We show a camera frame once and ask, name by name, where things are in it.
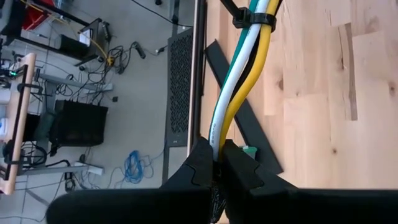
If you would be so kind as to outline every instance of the green cable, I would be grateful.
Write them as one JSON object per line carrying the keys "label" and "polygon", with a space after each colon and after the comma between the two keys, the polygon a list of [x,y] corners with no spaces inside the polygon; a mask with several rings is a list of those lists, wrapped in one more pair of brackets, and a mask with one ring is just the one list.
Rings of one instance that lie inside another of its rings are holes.
{"label": "green cable", "polygon": [[[251,12],[254,12],[256,10],[258,2],[259,2],[259,0],[250,1],[249,10]],[[232,57],[231,65],[229,66],[228,73],[226,74],[226,78],[224,79],[223,86],[221,87],[221,91],[223,91],[223,88],[225,86],[225,82],[227,81],[227,79],[229,77],[229,74],[231,73],[231,70],[232,70],[232,68],[233,68],[233,66],[235,64],[236,58],[238,57],[239,53],[242,50],[242,46],[243,46],[244,40],[246,40],[246,37],[248,36],[248,32],[249,32],[249,28],[244,28],[242,30],[242,32],[241,32],[241,36],[239,37],[239,40],[238,40],[238,45],[236,46],[236,49],[235,49],[235,52],[234,52],[234,56]],[[214,111],[213,111],[213,117],[211,118],[211,123],[213,123],[215,111],[216,111],[216,107],[214,108]]]}

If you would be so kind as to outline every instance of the black computer case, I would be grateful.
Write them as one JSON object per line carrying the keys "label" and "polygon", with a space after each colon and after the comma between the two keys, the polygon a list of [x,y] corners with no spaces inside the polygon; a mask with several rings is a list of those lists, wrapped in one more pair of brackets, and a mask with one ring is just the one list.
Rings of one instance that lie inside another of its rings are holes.
{"label": "black computer case", "polygon": [[104,141],[107,107],[57,100],[55,113],[49,136],[52,144],[90,147]]}

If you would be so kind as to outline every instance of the wooden floor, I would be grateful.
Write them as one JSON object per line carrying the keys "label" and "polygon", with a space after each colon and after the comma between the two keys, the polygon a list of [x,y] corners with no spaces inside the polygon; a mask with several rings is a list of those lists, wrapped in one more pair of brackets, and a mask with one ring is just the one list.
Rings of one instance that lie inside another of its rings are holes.
{"label": "wooden floor", "polygon": [[[248,0],[235,0],[247,6]],[[249,95],[298,187],[398,188],[398,1],[285,0],[263,73]],[[230,61],[240,31],[208,1],[207,43]],[[201,134],[220,89],[206,68]],[[243,145],[238,127],[228,133]]]}

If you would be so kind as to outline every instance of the yellow cable on floor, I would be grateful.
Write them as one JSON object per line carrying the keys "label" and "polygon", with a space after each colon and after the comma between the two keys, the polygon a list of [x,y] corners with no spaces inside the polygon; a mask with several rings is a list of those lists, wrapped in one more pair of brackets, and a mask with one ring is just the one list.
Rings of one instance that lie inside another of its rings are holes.
{"label": "yellow cable on floor", "polygon": [[[33,9],[36,9],[36,10],[39,11],[39,12],[44,12],[43,9],[41,9],[41,8],[39,8],[39,7],[33,5],[33,4],[31,4],[31,3],[29,3],[29,2],[27,2],[27,1],[25,1],[25,0],[21,0],[21,2],[23,2],[24,4],[28,5],[29,7],[33,8]],[[69,23],[67,23],[67,22],[65,22],[65,21],[63,21],[63,20],[61,20],[61,19],[59,19],[59,18],[53,16],[52,14],[49,14],[49,13],[48,13],[48,15],[49,15],[50,17],[52,17],[53,19],[55,19],[56,21],[59,21],[59,22],[62,23],[62,24],[65,24],[65,25],[67,25],[67,26],[70,26],[70,28],[71,28],[72,30],[74,30],[73,27],[72,27]],[[108,58],[108,56],[107,56],[105,50],[104,50],[95,40],[93,40],[92,38],[88,37],[88,36],[85,35],[85,34],[82,34],[82,35],[84,35],[87,39],[89,39],[89,40],[99,49],[99,51],[101,51],[101,53],[104,55],[104,59],[105,59],[109,64],[112,63],[112,61],[110,61],[111,59]]]}

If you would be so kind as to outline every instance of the perforated black panel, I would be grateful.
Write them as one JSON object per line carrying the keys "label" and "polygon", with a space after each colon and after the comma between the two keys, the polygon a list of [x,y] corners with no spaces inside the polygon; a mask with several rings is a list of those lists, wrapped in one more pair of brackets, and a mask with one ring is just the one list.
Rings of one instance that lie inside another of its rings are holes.
{"label": "perforated black panel", "polygon": [[192,66],[192,30],[169,39],[169,97],[167,101],[167,143],[186,146]]}

